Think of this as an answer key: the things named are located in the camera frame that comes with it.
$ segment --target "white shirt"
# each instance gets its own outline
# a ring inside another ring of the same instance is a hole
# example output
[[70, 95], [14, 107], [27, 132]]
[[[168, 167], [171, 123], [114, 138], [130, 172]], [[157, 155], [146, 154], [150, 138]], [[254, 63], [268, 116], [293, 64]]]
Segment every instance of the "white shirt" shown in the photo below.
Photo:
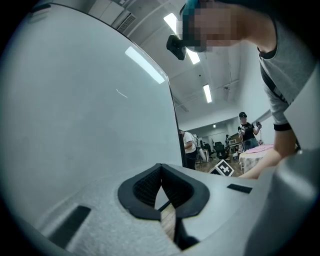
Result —
[[185, 149], [185, 153], [188, 154], [188, 153], [192, 153], [192, 152], [195, 152], [196, 151], [196, 141], [195, 141], [195, 137], [190, 133], [190, 132], [185, 132], [184, 133], [184, 136], [183, 136], [183, 143], [184, 143], [184, 146], [186, 146], [186, 144], [188, 142], [192, 142], [192, 147], [189, 147], [187, 149]]

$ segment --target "black cap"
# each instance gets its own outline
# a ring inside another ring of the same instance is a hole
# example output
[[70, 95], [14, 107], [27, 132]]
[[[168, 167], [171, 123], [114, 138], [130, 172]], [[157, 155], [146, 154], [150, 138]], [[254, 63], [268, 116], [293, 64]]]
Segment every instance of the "black cap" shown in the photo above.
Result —
[[240, 112], [239, 117], [240, 117], [240, 118], [246, 118], [247, 115], [246, 115], [245, 112]]

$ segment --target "floor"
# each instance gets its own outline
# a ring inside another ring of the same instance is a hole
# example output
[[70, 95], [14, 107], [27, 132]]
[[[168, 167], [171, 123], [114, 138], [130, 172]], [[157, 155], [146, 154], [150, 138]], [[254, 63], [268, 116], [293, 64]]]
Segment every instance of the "floor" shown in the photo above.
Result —
[[[214, 159], [211, 158], [210, 162], [202, 162], [201, 165], [196, 164], [195, 169], [200, 172], [208, 173], [220, 161], [221, 160], [217, 157]], [[232, 174], [233, 177], [238, 177], [241, 174], [243, 174], [238, 161], [239, 161], [238, 159], [234, 160], [232, 158], [226, 161], [234, 169], [234, 172]], [[165, 208], [161, 212], [161, 225], [163, 230], [171, 240], [174, 239], [175, 224], [176, 224], [176, 211], [175, 211], [175, 208], [172, 206], [172, 204], [169, 204], [167, 208]]]

